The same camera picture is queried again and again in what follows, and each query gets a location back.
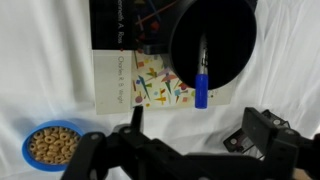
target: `blue marker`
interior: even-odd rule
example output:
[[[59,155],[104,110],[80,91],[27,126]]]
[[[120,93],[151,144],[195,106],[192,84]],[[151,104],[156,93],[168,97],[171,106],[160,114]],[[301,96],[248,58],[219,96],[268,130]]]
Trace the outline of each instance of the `blue marker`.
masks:
[[[206,109],[208,106],[208,49],[205,33],[200,39],[199,66],[196,76],[195,107]]]

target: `white tablecloth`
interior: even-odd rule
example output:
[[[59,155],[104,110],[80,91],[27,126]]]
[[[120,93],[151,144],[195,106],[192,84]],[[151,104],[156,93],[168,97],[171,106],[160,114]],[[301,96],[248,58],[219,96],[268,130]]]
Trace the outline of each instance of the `white tablecloth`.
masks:
[[[247,106],[270,109],[303,136],[320,132],[320,1],[259,0],[258,36],[230,105],[145,112],[145,134],[185,154],[224,153]],[[59,179],[33,169],[21,145],[36,125],[66,119],[84,131],[128,122],[95,115],[88,0],[0,1],[0,179]],[[118,168],[109,179],[126,179]]]

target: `cereal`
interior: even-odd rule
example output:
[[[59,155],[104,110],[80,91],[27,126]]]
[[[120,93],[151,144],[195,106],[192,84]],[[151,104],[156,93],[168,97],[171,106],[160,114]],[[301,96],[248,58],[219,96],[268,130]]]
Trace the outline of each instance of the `cereal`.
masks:
[[[80,136],[65,127],[49,127],[35,132],[29,140],[30,155],[45,164],[67,164],[75,152]]]

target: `bowl rim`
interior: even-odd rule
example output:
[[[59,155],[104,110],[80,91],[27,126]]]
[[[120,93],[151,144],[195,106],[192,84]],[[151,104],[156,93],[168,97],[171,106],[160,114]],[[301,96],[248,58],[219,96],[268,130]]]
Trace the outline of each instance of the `bowl rim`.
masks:
[[[47,121],[44,122],[42,124],[40,124],[39,126],[35,127],[27,136],[27,138],[24,140],[23,144],[22,144],[22,155],[23,158],[25,159],[25,161],[31,165],[32,167],[42,170],[42,171],[49,171],[49,172],[57,172],[57,171],[63,171],[67,168],[67,165],[50,165],[50,164],[45,164],[45,163],[41,163],[36,161],[35,159],[33,159],[33,157],[31,157],[29,150],[28,150],[28,142],[31,138],[31,136],[44,128],[48,128],[48,127],[54,127],[54,126],[58,126],[58,127],[65,127],[65,128],[69,128],[75,132],[77,132],[80,137],[83,136],[83,131],[76,126],[74,123],[66,121],[66,120],[51,120],[51,121]]]

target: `white cloth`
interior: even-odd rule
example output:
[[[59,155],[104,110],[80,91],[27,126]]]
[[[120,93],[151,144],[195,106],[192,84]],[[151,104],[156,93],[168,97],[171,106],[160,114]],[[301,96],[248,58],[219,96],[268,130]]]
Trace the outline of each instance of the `white cloth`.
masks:
[[[270,109],[311,138],[320,132],[320,1],[259,0],[254,53],[230,105],[144,113],[145,134],[181,153],[226,152],[247,106]],[[21,155],[28,132],[52,119],[84,131],[128,122],[95,115],[88,0],[0,1],[0,179],[59,179]],[[108,179],[127,179],[119,169]]]

